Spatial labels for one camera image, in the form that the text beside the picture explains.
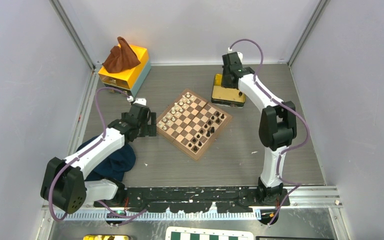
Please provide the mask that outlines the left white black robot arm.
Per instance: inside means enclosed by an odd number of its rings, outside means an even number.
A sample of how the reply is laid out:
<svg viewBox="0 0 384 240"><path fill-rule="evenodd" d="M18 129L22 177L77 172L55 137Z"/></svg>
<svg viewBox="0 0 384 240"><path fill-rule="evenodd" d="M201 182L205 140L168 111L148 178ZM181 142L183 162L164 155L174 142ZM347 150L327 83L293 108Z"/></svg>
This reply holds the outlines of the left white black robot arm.
<svg viewBox="0 0 384 240"><path fill-rule="evenodd" d="M73 214L84 204L107 200L121 206L126 200L124 185L113 177L88 181L88 175L111 154L136 138L156 133L156 114L150 111L145 98L129 98L130 110L112 121L84 148L59 159L52 158L46 166L40 196L49 207Z"/></svg>

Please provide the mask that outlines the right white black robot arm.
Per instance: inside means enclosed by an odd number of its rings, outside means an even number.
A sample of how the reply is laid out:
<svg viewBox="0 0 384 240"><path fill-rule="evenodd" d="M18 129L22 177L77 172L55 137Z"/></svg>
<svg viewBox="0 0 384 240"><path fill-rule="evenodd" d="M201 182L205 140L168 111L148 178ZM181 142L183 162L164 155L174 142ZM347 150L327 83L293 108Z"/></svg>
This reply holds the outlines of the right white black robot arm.
<svg viewBox="0 0 384 240"><path fill-rule="evenodd" d="M283 193L281 179L284 151L297 136L295 104L275 96L256 76L251 67L242 64L242 53L228 49L222 56L223 88L237 89L260 111L258 136L265 147L263 169L258 178L256 197L263 205L271 205Z"/></svg>

